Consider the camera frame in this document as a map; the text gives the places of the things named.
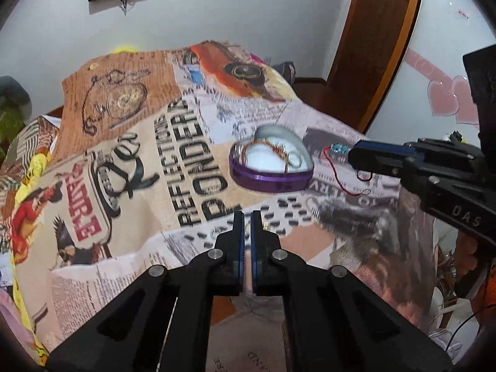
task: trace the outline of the purple metal tin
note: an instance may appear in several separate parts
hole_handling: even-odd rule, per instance
[[[236,147],[233,144],[229,152],[229,173],[232,179],[242,187],[267,193],[288,193],[305,190],[313,176],[315,165],[304,172],[260,172],[240,163]]]

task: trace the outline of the door frame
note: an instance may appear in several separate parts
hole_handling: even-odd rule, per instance
[[[409,0],[408,2],[405,19],[398,36],[396,46],[393,49],[393,53],[391,54],[391,58],[389,59],[388,65],[386,67],[386,71],[384,72],[379,86],[375,91],[375,94],[370,101],[367,110],[365,111],[364,116],[361,118],[359,126],[357,128],[357,130],[361,133],[365,133],[370,127],[372,120],[374,120],[376,113],[379,111],[379,108],[384,101],[386,94],[391,87],[391,84],[394,81],[394,77],[398,72],[399,66],[403,61],[403,56],[405,55],[406,49],[408,48],[413,29],[415,28],[415,23],[417,21],[421,2],[422,0]],[[328,86],[330,86],[334,76],[336,75],[336,72],[338,71],[339,56],[343,52],[345,41],[348,38],[357,4],[358,0],[351,0],[350,9],[348,11],[348,16],[346,17],[345,26],[343,29],[343,34],[341,36],[341,40],[339,41],[339,46],[331,66],[331,71],[329,72],[329,76],[327,77]]]

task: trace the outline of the brown wooden door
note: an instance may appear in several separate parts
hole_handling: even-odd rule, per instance
[[[403,56],[419,2],[352,0],[327,79],[329,114],[359,131],[368,127]]]

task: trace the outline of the wall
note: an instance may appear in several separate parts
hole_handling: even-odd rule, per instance
[[[367,136],[403,144],[458,130],[478,145],[462,56],[494,43],[472,0],[422,0],[409,51]]]
[[[329,72],[331,71],[334,57],[336,57],[336,52],[338,50],[339,42],[341,41],[346,18],[348,18],[350,5],[351,0],[341,0],[341,6],[339,7],[339,17],[334,27],[329,47],[327,48],[327,53],[324,58],[324,68],[322,70],[322,78],[324,80],[327,80],[327,77],[329,77]]]
[[[124,15],[118,0],[20,0],[0,31],[0,75],[28,91],[31,118],[63,104],[66,76],[121,44],[148,51],[228,40],[321,77],[341,1],[130,0]]]

